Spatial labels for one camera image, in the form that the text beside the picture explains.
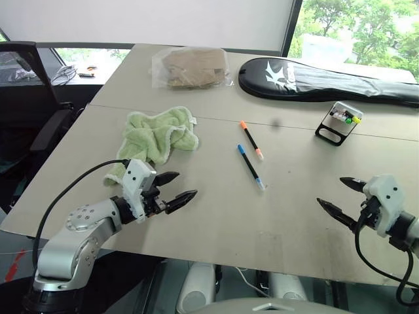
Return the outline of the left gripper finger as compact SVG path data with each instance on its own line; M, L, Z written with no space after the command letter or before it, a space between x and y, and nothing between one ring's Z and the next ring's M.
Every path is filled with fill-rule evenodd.
M168 184L171 181L173 181L178 176L179 176L179 172L176 172L176 171L166 171L166 172L160 173L156 175L155 177L155 186L156 187L164 186L165 184Z
M173 200L166 203L165 213L169 215L174 211L182 208L188 204L188 202L190 202L197 193L197 190L188 190L178 194Z

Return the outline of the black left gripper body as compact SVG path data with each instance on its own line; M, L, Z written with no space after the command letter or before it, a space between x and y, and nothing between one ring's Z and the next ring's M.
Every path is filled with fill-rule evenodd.
M146 217L157 215L167 209L167 203L160 199L160 190L151 186L149 190L141 193L143 208Z

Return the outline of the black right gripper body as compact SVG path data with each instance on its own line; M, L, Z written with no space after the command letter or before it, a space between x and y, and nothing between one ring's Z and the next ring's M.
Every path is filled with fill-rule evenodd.
M371 197L363 201L361 203L360 216L355 224L355 230L361 230L364 226L375 230L380 218L380 206L381 203L377 197Z

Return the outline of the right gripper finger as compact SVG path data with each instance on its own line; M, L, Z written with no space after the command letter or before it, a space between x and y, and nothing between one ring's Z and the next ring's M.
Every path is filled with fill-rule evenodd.
M363 193L363 188L367 184L366 181L354 177L341 177L340 181L348 188L351 188L352 190L355 190L356 192L360 193Z
M350 230L354 230L356 221L342 212L342 209L332 204L331 202L325 201L321 198L316 198L320 206L335 220L348 227Z

